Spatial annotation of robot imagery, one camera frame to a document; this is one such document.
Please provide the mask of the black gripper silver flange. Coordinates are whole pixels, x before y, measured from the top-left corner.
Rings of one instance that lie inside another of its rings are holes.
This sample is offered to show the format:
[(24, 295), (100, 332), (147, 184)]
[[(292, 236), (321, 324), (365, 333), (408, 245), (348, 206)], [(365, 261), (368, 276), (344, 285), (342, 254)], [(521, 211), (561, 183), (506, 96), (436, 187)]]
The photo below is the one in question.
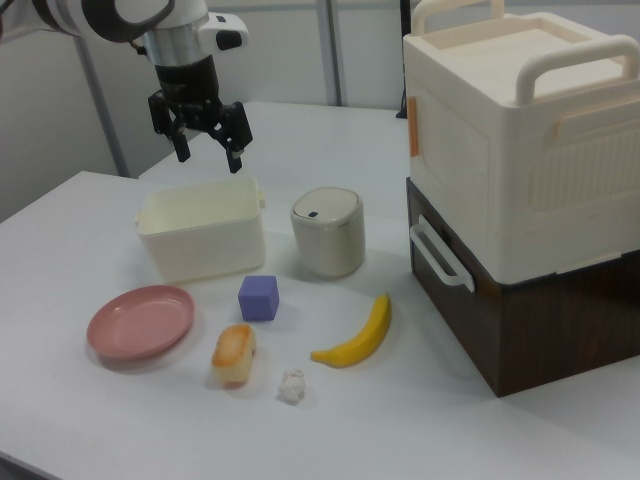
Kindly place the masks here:
[(148, 98), (153, 129), (173, 144), (179, 162), (190, 158), (184, 133), (209, 134), (226, 152), (232, 174), (242, 168), (242, 155), (252, 142), (244, 104), (225, 105), (213, 55), (236, 47), (234, 23), (190, 23), (156, 28), (142, 37), (160, 89)]

